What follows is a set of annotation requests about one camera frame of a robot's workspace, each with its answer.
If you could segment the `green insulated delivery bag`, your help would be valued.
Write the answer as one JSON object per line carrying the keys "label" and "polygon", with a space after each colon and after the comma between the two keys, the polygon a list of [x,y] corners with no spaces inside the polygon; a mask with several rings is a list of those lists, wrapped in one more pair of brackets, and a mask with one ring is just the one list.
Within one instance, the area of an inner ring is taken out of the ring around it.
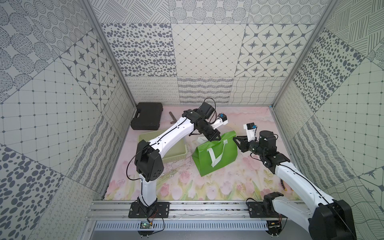
{"label": "green insulated delivery bag", "polygon": [[205,142],[196,147],[192,154],[193,161],[200,173],[206,176],[233,163],[238,156],[238,147],[233,138],[235,131],[222,135],[220,141]]}

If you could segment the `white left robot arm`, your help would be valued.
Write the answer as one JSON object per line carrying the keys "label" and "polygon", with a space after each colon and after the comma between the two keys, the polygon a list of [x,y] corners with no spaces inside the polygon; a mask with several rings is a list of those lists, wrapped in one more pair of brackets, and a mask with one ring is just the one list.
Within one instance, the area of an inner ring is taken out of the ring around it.
{"label": "white left robot arm", "polygon": [[164,133],[148,142],[142,140],[138,143],[135,165],[142,183],[138,203],[148,215],[151,211],[155,211],[158,200],[156,183],[164,171],[162,158],[165,154],[182,138],[195,130],[204,135],[209,142],[221,139],[218,127],[226,125],[228,118],[225,114],[218,114],[215,122],[210,124],[208,118],[214,111],[212,107],[186,110],[182,117]]}

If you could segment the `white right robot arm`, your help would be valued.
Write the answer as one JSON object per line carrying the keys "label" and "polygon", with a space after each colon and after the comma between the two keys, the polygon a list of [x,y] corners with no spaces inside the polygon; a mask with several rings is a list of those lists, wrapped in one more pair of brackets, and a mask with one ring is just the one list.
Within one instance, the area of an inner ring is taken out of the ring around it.
{"label": "white right robot arm", "polygon": [[259,140],[246,136],[234,137],[241,152],[259,156],[262,164],[301,198],[305,207],[288,200],[284,194],[273,192],[264,196],[265,214],[281,214],[306,230],[313,240],[357,239],[352,208],[344,200],[335,200],[313,184],[278,152],[276,136],[262,131]]}

